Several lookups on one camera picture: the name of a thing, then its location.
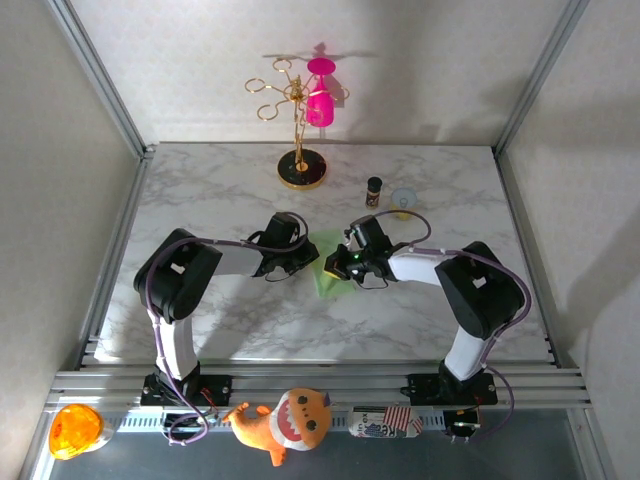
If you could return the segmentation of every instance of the metal rail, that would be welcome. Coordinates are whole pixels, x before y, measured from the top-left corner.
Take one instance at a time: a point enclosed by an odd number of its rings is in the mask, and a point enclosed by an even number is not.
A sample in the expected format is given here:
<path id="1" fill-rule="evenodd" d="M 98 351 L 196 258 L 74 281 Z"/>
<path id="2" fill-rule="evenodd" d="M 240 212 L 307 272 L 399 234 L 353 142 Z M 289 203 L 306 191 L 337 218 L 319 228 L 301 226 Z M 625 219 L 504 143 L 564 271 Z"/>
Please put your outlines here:
<path id="1" fill-rule="evenodd" d="M 69 0 L 46 0 L 45 3 L 58 21 L 71 49 L 78 57 L 82 68 L 87 77 L 89 77 L 89 81 L 93 84 L 96 93 L 107 108 L 120 133 L 122 133 L 129 149 L 136 158 L 142 158 L 146 151 L 145 142 L 131 119 L 131 115 L 129 115 L 71 2 Z"/>
<path id="2" fill-rule="evenodd" d="M 566 8 L 562 12 L 558 23 L 556 24 L 551 37 L 547 41 L 542 54 L 538 58 L 527 83 L 516 102 L 516 105 L 507 120 L 502 133 L 498 137 L 498 141 L 494 146 L 495 158 L 500 158 L 509 147 L 509 144 L 515 137 L 524 118 L 529 113 L 531 105 L 540 93 L 540 89 L 545 80 L 549 76 L 551 69 L 558 60 L 560 53 L 564 49 L 569 37 L 576 28 L 580 17 L 584 13 L 585 8 L 589 4 L 589 0 L 569 0 Z"/>
<path id="3" fill-rule="evenodd" d="M 550 346 L 550 353 L 554 362 L 559 367 L 575 367 L 575 362 L 568 354 L 563 345 L 558 344 L 560 338 L 557 325 L 559 324 L 558 313 L 555 307 L 555 300 L 551 293 L 549 280 L 544 271 L 544 265 L 540 252 L 535 242 L 533 229 L 527 218 L 522 197 L 518 190 L 513 168 L 509 162 L 509 155 L 505 153 L 496 158 L 496 168 L 498 177 L 507 199 L 509 212 L 513 221 L 525 264 L 531 278 L 531 286 L 535 295 L 538 309 L 547 332 L 547 342 Z"/>
<path id="4" fill-rule="evenodd" d="M 507 378 L 518 409 L 589 408 L 591 402 L 579 369 L 558 369 L 549 365 L 495 364 Z M 282 394 L 301 385 L 328 390 L 334 410 L 344 411 L 356 405 L 409 405 L 400 393 L 407 385 L 406 375 L 436 373 L 437 364 L 256 364 L 223 363 L 203 365 L 202 374 L 232 375 L 230 406 L 242 402 L 273 405 Z M 86 403 L 103 411 L 149 410 L 140 407 L 145 375 L 152 366 L 97 367 L 81 371 L 59 372 L 47 398 L 45 411 L 60 405 Z M 496 385 L 498 405 L 486 409 L 509 408 L 507 389 Z M 185 411 L 183 407 L 165 411 Z"/>
<path id="5" fill-rule="evenodd" d="M 133 226 L 138 202 L 142 195 L 149 163 L 153 159 L 154 154 L 155 150 L 149 148 L 138 164 L 129 196 L 120 211 L 118 221 L 111 234 L 107 252 L 96 280 L 96 286 L 91 295 L 89 310 L 84 318 L 74 355 L 71 357 L 75 361 L 75 364 L 72 366 L 73 368 L 80 368 L 86 356 L 87 348 L 91 346 L 95 348 L 95 343 L 91 342 L 91 339 L 100 334 L 100 329 L 102 328 L 102 323 L 107 313 L 109 302 L 111 301 L 111 294 L 113 293 L 118 272 L 120 271 L 120 264 L 127 246 L 129 233 Z"/>
<path id="6" fill-rule="evenodd" d="M 567 418 L 586 480 L 614 480 L 615 470 L 593 412 L 568 410 Z"/>

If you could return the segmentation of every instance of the white marble surface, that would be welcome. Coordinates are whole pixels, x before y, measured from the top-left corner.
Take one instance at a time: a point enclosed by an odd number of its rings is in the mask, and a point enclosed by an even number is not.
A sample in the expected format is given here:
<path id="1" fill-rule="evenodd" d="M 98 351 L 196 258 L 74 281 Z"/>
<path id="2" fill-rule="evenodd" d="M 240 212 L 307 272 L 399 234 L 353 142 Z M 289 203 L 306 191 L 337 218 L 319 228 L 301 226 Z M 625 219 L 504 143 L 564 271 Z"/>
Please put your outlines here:
<path id="1" fill-rule="evenodd" d="M 461 248 L 486 242 L 517 273 L 525 267 L 488 147 L 313 147 L 329 162 L 319 188 L 296 192 L 275 173 L 289 145 L 165 144 L 150 167 L 131 238 L 100 342 L 99 360 L 155 358 L 151 323 L 132 287 L 136 271 L 176 227 L 218 239 L 246 238 L 276 211 L 303 215 L 312 230 L 344 229 L 368 213 L 366 180 L 384 183 L 381 208 L 392 190 L 413 187 L 433 226 L 423 245 Z M 421 235 L 418 220 L 383 217 L 393 242 Z M 316 295 L 311 269 L 281 283 L 215 277 L 193 318 L 201 359 L 439 360 L 457 323 L 443 292 L 418 283 L 356 290 L 334 299 Z M 494 359 L 548 358 L 539 312 L 504 335 Z"/>

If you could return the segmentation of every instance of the shark plush toy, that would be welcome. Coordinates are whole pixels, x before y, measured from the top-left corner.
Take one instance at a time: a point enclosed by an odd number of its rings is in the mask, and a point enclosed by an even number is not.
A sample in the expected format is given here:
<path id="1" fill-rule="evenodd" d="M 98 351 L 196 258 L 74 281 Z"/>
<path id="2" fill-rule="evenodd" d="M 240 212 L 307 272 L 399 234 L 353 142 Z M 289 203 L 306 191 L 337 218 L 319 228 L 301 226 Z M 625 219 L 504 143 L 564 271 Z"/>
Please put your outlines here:
<path id="1" fill-rule="evenodd" d="M 279 467 L 287 456 L 287 448 L 311 450 L 322 442 L 331 424 L 329 404 L 329 394 L 294 388 L 282 396 L 273 411 L 260 405 L 256 408 L 258 417 L 248 418 L 244 412 L 249 404 L 245 402 L 223 421 L 231 422 L 240 442 L 267 450 L 273 466 Z"/>

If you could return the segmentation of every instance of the green cloth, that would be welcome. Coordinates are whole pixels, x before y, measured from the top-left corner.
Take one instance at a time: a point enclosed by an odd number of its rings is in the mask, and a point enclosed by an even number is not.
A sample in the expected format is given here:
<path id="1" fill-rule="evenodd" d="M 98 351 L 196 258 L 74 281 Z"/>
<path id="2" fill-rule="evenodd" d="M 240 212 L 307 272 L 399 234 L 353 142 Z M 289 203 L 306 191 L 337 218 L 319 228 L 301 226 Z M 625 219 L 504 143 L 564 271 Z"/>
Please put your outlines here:
<path id="1" fill-rule="evenodd" d="M 320 256 L 311 264 L 316 291 L 320 298 L 331 298 L 355 291 L 353 282 L 347 282 L 332 277 L 324 272 L 327 257 L 334 253 L 338 245 L 343 243 L 344 237 L 340 230 L 322 230 L 309 234 L 309 240 L 318 249 Z"/>

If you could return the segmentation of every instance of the black spice jar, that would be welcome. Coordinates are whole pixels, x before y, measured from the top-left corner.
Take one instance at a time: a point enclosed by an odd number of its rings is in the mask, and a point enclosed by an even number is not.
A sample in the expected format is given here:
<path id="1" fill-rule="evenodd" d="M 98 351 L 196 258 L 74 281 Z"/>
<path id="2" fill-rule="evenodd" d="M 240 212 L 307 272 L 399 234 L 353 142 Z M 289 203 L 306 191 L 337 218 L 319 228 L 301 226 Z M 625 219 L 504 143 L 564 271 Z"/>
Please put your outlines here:
<path id="1" fill-rule="evenodd" d="M 371 177 L 367 181 L 367 198 L 365 200 L 365 205 L 367 206 L 367 208 L 371 210 L 378 208 L 381 189 L 382 180 L 379 177 Z"/>

